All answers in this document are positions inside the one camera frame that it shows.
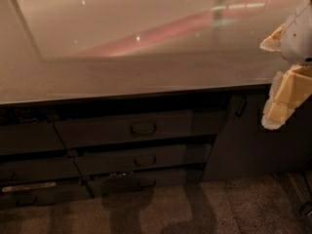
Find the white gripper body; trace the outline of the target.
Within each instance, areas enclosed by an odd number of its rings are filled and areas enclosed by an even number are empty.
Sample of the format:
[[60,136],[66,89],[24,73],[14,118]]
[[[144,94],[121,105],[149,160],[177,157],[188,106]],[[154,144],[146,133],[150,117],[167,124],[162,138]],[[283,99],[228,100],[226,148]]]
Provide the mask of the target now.
[[281,53],[291,63],[312,65],[312,0],[303,0],[287,18]]

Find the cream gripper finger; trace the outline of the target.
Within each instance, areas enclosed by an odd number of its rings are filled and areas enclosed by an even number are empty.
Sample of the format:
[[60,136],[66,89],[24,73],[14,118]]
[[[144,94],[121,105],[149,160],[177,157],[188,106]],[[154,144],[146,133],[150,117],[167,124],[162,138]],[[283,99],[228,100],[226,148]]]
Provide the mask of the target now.
[[286,72],[278,71],[264,105],[262,126],[267,130],[280,129],[311,95],[311,66],[297,64]]
[[267,52],[280,52],[282,49],[282,37],[284,29],[285,25],[281,24],[260,43],[259,48]]

